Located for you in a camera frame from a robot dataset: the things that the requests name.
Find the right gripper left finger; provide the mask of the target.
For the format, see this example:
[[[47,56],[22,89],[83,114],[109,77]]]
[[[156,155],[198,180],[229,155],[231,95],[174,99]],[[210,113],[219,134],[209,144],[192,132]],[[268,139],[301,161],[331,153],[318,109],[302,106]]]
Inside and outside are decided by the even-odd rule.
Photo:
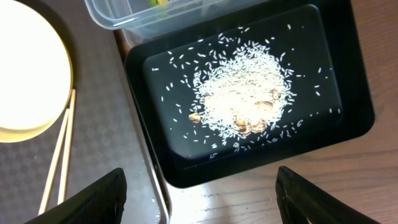
[[[126,193],[124,171],[116,168],[26,224],[120,224]]]

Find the rice and food scraps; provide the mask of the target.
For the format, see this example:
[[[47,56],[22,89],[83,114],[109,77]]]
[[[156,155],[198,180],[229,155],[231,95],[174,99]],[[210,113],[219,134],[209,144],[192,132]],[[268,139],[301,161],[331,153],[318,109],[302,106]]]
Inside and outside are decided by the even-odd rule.
[[[324,129],[343,109],[318,24],[242,26],[144,61],[165,140],[184,159],[214,159]]]

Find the green snack wrapper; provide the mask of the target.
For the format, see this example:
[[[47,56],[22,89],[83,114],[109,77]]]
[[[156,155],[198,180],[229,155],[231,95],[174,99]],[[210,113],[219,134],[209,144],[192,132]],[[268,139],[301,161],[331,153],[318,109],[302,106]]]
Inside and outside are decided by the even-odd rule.
[[[153,7],[168,3],[169,0],[149,0],[149,4]]]

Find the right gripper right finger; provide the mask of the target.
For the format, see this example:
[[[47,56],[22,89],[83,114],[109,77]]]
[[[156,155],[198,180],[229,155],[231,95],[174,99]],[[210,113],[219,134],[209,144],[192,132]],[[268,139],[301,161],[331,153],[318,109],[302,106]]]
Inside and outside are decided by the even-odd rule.
[[[283,224],[378,224],[286,166],[279,167],[275,191]]]

